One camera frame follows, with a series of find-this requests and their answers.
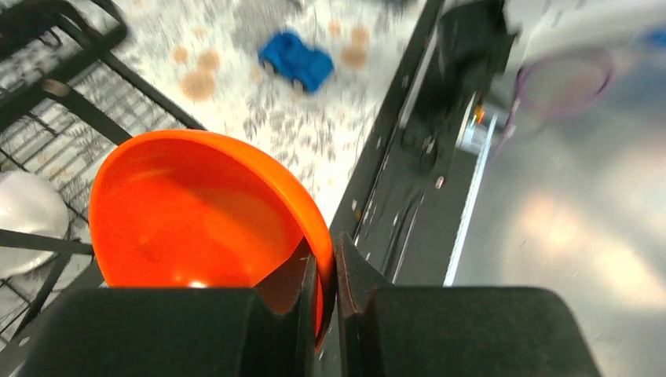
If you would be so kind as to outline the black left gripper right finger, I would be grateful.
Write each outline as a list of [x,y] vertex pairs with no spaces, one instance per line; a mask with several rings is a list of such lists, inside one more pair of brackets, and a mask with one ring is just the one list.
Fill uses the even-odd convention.
[[344,376],[597,376],[569,307],[538,287],[391,284],[335,240]]

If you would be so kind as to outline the orange bowl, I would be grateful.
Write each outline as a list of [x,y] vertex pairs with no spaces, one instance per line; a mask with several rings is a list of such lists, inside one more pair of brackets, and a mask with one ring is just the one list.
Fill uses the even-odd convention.
[[112,287],[252,287],[305,241],[324,339],[335,304],[327,223],[300,181],[254,146],[202,130],[132,137],[97,172],[89,226]]

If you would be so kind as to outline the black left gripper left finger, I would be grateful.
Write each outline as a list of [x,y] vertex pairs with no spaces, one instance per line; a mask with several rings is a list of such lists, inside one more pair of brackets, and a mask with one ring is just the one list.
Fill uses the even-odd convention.
[[21,376],[310,376],[316,263],[302,240],[253,288],[77,291]]

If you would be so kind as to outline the black wire dish rack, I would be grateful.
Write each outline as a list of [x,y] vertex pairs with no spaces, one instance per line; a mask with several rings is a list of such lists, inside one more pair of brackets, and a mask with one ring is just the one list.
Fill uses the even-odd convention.
[[129,29],[113,1],[74,2],[88,31],[55,16],[1,64],[1,166],[48,180],[68,209],[64,236],[80,254],[52,254],[1,280],[1,373],[15,376],[59,295],[101,287],[90,245],[90,190],[120,134],[198,130],[200,124],[112,50]]

